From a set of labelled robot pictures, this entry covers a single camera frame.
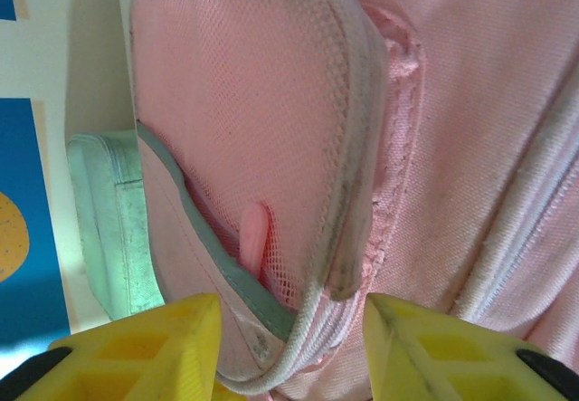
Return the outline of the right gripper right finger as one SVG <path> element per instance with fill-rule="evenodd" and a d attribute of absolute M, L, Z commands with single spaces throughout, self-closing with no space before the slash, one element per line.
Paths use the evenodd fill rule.
<path fill-rule="evenodd" d="M 367 295 L 364 342 L 373 401 L 579 401 L 538 347 L 389 295 Z"/>

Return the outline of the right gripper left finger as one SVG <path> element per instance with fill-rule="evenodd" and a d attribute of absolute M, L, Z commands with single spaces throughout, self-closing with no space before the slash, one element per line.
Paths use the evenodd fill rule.
<path fill-rule="evenodd" d="M 54 341 L 0 379 L 0 401 L 212 401 L 220 299 L 202 293 Z"/>

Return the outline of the pink backpack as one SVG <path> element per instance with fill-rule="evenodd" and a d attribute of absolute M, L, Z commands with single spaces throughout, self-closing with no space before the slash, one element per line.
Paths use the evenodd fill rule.
<path fill-rule="evenodd" d="M 370 293 L 579 375 L 579 0 L 132 0 L 166 302 L 222 302 L 220 384 L 373 401 Z"/>

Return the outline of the mint green zip case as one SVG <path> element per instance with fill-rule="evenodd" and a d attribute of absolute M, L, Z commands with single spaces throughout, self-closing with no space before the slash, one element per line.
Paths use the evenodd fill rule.
<path fill-rule="evenodd" d="M 76 134 L 67 155 L 82 256 L 95 298 L 112 320 L 162 305 L 135 132 Z"/>

